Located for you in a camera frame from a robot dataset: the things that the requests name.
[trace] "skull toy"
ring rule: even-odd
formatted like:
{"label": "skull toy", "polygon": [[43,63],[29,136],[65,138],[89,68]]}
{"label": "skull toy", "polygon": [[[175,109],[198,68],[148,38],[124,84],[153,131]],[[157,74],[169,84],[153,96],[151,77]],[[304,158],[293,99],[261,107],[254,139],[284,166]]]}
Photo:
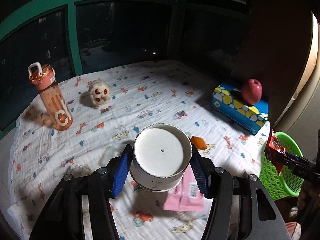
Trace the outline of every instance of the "skull toy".
{"label": "skull toy", "polygon": [[89,87],[89,96],[94,106],[102,106],[110,100],[110,87],[97,79]]}

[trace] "white paper cup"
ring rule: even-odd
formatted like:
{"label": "white paper cup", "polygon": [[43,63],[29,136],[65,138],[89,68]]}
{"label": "white paper cup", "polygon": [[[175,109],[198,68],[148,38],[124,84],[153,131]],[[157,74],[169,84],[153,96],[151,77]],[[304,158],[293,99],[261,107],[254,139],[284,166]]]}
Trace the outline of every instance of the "white paper cup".
{"label": "white paper cup", "polygon": [[183,131],[170,124],[153,124],[134,141],[130,174],[146,190],[168,191],[181,181],[191,156],[191,142]]}

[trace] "white bottle handle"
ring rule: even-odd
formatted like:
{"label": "white bottle handle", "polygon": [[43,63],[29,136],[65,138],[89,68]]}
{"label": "white bottle handle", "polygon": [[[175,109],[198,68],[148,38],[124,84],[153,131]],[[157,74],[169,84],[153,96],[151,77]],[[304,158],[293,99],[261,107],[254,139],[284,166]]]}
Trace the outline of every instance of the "white bottle handle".
{"label": "white bottle handle", "polygon": [[34,66],[37,66],[38,67],[38,75],[39,76],[42,76],[42,67],[41,67],[41,64],[39,62],[35,62],[35,63],[32,63],[29,67],[28,67],[28,73],[29,73],[29,77],[32,75],[32,71],[31,71],[31,68],[34,67]]}

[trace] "yellow circle pattern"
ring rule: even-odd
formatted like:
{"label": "yellow circle pattern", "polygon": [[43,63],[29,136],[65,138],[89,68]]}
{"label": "yellow circle pattern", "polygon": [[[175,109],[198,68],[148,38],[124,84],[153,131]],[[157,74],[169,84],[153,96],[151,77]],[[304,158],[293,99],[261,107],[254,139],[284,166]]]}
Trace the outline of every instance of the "yellow circle pattern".
{"label": "yellow circle pattern", "polygon": [[231,104],[231,102],[232,102],[232,97],[231,97],[231,96],[224,95],[224,96],[223,96],[223,102],[224,102],[226,105]]}
{"label": "yellow circle pattern", "polygon": [[246,116],[247,118],[250,118],[251,113],[250,113],[249,111],[247,111],[247,112],[245,112],[245,116]]}
{"label": "yellow circle pattern", "polygon": [[260,114],[258,108],[256,108],[255,106],[249,106],[249,111],[256,115]]}
{"label": "yellow circle pattern", "polygon": [[257,124],[258,126],[261,126],[261,127],[264,125],[264,123],[261,122],[261,121],[257,121],[256,124]]}
{"label": "yellow circle pattern", "polygon": [[220,93],[220,92],[221,92],[221,88],[220,88],[220,87],[216,87],[216,88],[214,89],[214,91],[215,91],[216,93]]}
{"label": "yellow circle pattern", "polygon": [[228,91],[228,90],[222,90],[222,93],[224,93],[225,95],[227,95],[227,96],[230,96],[230,92]]}
{"label": "yellow circle pattern", "polygon": [[236,99],[233,100],[233,104],[234,104],[235,108],[237,108],[237,109],[239,109],[243,106],[243,104]]}
{"label": "yellow circle pattern", "polygon": [[237,109],[237,112],[239,112],[240,114],[245,115],[245,111],[243,109]]}

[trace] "bottle lid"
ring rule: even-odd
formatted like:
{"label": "bottle lid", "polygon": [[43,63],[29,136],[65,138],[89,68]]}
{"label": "bottle lid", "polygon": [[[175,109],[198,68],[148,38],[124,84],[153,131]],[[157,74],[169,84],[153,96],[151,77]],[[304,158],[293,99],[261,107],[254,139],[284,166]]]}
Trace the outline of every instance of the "bottle lid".
{"label": "bottle lid", "polygon": [[[37,69],[32,73],[31,68],[34,66]],[[41,66],[39,62],[35,62],[28,67],[28,73],[31,84],[36,85],[38,90],[46,89],[56,80],[56,73],[49,64]]]}

